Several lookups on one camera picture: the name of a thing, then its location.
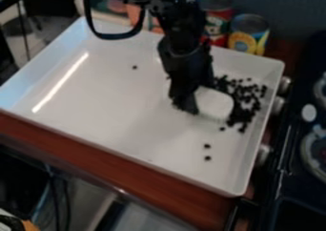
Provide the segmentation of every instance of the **yellow can label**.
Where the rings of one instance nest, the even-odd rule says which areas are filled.
[[[228,47],[240,52],[255,53],[256,41],[251,35],[245,32],[236,31],[230,35]]]

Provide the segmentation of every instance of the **black cable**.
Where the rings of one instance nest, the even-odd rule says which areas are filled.
[[[67,219],[66,219],[66,231],[69,231],[70,225],[71,225],[71,204],[70,204],[70,198],[69,198],[69,189],[68,189],[68,183],[66,180],[63,180],[64,182],[64,192],[66,197],[66,208],[67,208]]]
[[[138,34],[143,28],[143,22],[145,19],[145,8],[144,7],[140,7],[140,8],[141,8],[141,11],[139,13],[138,21],[130,31],[127,31],[124,33],[116,33],[116,34],[100,33],[98,31],[96,31],[95,26],[92,22],[91,0],[84,0],[84,13],[85,13],[86,21],[89,24],[89,27],[92,30],[92,32],[98,38],[101,38],[101,39],[118,40],[118,39],[129,38],[129,37],[132,37],[132,36],[135,36],[136,34]]]
[[[54,177],[50,177],[50,188],[52,191],[53,205],[54,205],[54,214],[55,214],[55,230],[60,231],[60,214],[59,214],[59,202],[58,196],[55,189]]]

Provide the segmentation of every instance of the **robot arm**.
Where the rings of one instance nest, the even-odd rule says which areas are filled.
[[[138,22],[131,31],[119,34],[99,33],[92,23],[90,0],[84,0],[85,15],[91,30],[102,39],[129,38],[142,29],[145,10],[157,17],[164,31],[158,44],[163,68],[171,79],[169,97],[178,109],[198,114],[194,93],[199,86],[214,87],[210,47],[200,42],[206,16],[195,0],[122,0],[141,8]]]

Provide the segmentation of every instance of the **can label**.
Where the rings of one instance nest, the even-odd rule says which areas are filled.
[[[212,45],[226,46],[231,17],[232,10],[207,12],[204,36],[210,39]]]
[[[228,41],[230,49],[257,55],[265,53],[270,30],[262,17],[254,14],[237,16],[232,23],[232,30],[233,32],[230,34]]]

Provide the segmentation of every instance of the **floor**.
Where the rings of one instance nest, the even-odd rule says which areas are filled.
[[[20,2],[20,6],[24,14],[25,10],[22,2]],[[23,36],[8,34],[10,29],[6,29],[5,25],[8,21],[16,17],[18,17],[18,9],[17,6],[14,5],[0,14],[0,25],[3,26],[4,34],[17,66],[22,68],[28,62]],[[40,53],[56,36],[70,25],[75,18],[76,17],[37,16],[36,20],[41,24],[42,31],[39,31],[35,23],[29,18],[27,21],[32,32],[27,35],[27,38],[30,46],[31,58]]]

